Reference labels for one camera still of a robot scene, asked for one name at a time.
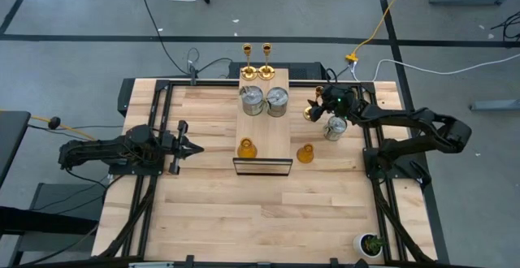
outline silver can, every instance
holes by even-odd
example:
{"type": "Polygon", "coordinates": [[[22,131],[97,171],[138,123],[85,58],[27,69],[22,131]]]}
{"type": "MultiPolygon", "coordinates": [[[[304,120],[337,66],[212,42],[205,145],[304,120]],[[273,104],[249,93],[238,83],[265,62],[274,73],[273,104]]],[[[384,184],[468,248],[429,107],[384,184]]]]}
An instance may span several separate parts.
{"type": "Polygon", "coordinates": [[[330,141],[338,141],[347,130],[347,122],[339,117],[331,117],[323,126],[323,135],[330,141]]]}
{"type": "Polygon", "coordinates": [[[263,109],[263,92],[258,86],[243,86],[240,89],[242,109],[247,115],[258,115],[263,109]]]}
{"type": "Polygon", "coordinates": [[[274,87],[267,93],[267,113],[272,117],[281,117],[287,111],[289,95],[287,90],[274,87]]]}

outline yellow connector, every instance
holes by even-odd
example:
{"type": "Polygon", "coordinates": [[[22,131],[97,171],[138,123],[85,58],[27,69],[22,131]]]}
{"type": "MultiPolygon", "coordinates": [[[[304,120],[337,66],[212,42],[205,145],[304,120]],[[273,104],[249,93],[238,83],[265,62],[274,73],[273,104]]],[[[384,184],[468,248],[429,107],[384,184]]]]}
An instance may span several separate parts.
{"type": "Polygon", "coordinates": [[[354,62],[357,62],[359,60],[358,57],[356,57],[355,53],[348,54],[344,58],[346,58],[347,61],[349,61],[349,63],[354,63],[354,62]]]}

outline wooden table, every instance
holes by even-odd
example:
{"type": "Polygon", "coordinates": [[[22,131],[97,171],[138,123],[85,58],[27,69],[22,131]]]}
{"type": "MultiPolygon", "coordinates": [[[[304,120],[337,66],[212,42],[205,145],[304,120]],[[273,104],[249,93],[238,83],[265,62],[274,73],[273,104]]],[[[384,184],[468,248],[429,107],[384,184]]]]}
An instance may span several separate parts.
{"type": "MultiPolygon", "coordinates": [[[[154,84],[152,79],[136,80],[124,132],[147,123],[154,84]]],[[[395,83],[376,82],[375,89],[382,108],[401,108],[395,83]]],[[[302,117],[314,88],[290,88],[290,176],[237,176],[232,164],[237,92],[229,86],[174,87],[167,128],[177,134],[178,121],[186,120],[188,138],[206,150],[182,161],[179,175],[164,171],[158,180],[145,259],[184,261],[192,254],[196,262],[328,263],[331,257],[340,263],[356,262],[353,238],[379,232],[362,160],[362,129],[349,124],[337,142],[324,140],[327,116],[317,123],[302,117]],[[308,142],[314,145],[314,160],[302,164],[296,152],[308,142]]],[[[408,137],[405,128],[383,127],[383,133],[386,138],[408,137]]],[[[109,189],[93,255],[104,250],[126,223],[135,179],[127,175],[109,189]]],[[[411,179],[393,182],[401,222],[423,252],[436,258],[419,185],[411,179]]],[[[387,226],[392,258],[397,259],[388,220],[387,226]]],[[[137,250],[140,229],[138,224],[131,254],[137,250]]]]}

